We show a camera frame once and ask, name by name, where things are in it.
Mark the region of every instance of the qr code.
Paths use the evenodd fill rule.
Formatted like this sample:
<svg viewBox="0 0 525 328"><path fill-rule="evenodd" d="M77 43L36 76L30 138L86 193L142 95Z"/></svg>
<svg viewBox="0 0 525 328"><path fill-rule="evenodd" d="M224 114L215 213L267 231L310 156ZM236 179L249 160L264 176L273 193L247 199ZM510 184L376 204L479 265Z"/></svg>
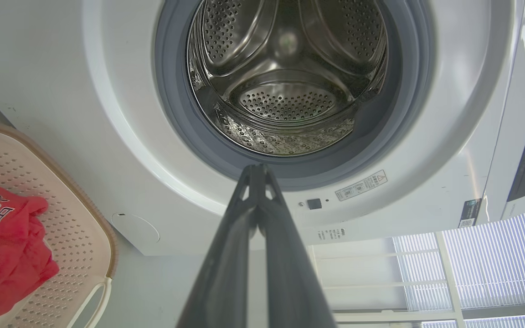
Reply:
<svg viewBox="0 0 525 328"><path fill-rule="evenodd" d="M467 228L469 226L473 226L473 223L475 223L475 219L461 220L459 222L459 228Z"/></svg>

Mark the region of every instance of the white washing machine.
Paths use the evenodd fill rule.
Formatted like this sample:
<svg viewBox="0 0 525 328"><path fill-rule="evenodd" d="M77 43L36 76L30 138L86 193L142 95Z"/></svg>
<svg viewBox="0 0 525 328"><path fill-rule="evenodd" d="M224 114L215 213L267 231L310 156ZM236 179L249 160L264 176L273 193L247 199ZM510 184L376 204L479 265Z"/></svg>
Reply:
<svg viewBox="0 0 525 328"><path fill-rule="evenodd" d="M525 2L0 0L0 110L145 255L253 163L308 245L483 224L525 206Z"/></svg>

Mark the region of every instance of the beige laundry basket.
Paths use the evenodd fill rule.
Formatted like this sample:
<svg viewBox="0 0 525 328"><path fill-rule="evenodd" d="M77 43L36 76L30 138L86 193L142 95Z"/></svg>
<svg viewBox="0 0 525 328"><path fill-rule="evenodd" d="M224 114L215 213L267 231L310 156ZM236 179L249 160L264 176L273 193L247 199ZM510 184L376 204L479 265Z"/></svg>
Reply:
<svg viewBox="0 0 525 328"><path fill-rule="evenodd" d="M50 207L38 218L60 272L0 316L0 327L71 327L92 295L103 296L87 327L102 316L111 291L115 235L92 201L31 139L0 125L0 187L44 197Z"/></svg>

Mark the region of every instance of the red shirt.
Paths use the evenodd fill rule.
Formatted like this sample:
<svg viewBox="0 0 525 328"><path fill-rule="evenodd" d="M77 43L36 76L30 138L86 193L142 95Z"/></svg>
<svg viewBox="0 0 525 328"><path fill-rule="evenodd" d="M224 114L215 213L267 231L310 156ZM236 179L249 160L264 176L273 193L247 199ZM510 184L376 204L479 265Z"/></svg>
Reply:
<svg viewBox="0 0 525 328"><path fill-rule="evenodd" d="M0 188L0 315L59 271L36 218L47 208L42 197L20 197Z"/></svg>

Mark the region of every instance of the stainless steel drum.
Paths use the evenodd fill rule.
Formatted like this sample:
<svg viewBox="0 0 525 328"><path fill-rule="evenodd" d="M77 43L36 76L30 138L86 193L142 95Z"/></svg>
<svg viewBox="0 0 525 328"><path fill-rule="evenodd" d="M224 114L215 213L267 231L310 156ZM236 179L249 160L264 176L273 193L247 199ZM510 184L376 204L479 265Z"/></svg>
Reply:
<svg viewBox="0 0 525 328"><path fill-rule="evenodd" d="M386 64L373 0L205 0L188 37L203 114L234 143L270 156L309 154L348 135ZM201 96L206 85L217 99Z"/></svg>

